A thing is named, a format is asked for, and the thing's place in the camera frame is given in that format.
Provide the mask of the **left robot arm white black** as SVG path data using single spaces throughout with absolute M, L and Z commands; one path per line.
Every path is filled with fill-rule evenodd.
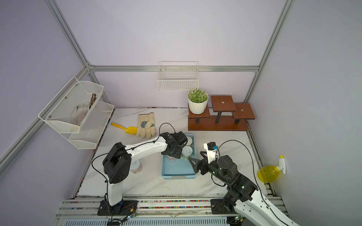
M 107 185 L 97 215 L 112 217 L 130 211 L 130 207 L 123 203 L 123 181 L 128 177 L 132 163 L 155 153 L 180 159 L 182 149 L 187 142 L 188 139 L 182 131 L 164 132 L 144 143 L 134 145 L 116 143 L 108 153 L 95 157 L 94 160 L 105 157 L 102 161 L 103 172 L 94 166 L 92 168 L 104 177 Z

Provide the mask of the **light blue plastic basket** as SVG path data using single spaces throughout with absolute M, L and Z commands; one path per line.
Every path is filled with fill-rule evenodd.
M 161 177 L 163 179 L 194 179 L 197 173 L 194 172 L 188 159 L 181 157 L 175 161 L 170 161 L 164 155 L 161 166 Z

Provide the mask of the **white lid can orange label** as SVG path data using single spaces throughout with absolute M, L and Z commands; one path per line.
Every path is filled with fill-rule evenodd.
M 193 138 L 192 138 L 192 137 L 189 137 L 189 136 L 187 136 L 186 138 L 187 138 L 187 143 L 186 143 L 186 145 L 187 145 L 187 146 L 191 146 L 191 145 L 193 144 Z

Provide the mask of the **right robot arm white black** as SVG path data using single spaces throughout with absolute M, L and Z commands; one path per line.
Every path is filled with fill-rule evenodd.
M 210 173 L 226 185 L 224 204 L 233 206 L 234 211 L 256 226 L 297 226 L 261 192 L 257 182 L 238 171 L 230 156 L 219 156 L 219 147 L 214 142 L 204 145 L 200 154 L 203 159 L 189 158 L 193 170 L 202 175 Z

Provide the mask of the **green label can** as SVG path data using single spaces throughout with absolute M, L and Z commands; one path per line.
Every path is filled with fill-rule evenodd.
M 188 159 L 193 154 L 193 149 L 191 146 L 184 146 L 182 148 L 182 158 Z

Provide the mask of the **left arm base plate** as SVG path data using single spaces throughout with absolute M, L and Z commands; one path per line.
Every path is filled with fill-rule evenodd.
M 98 216 L 130 216 L 137 209 L 138 201 L 123 200 L 110 206 L 107 200 L 102 200 L 98 208 Z

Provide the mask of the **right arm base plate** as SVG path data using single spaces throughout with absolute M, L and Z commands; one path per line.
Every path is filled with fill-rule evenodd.
M 211 212 L 212 214 L 234 214 L 234 207 L 223 199 L 211 199 Z

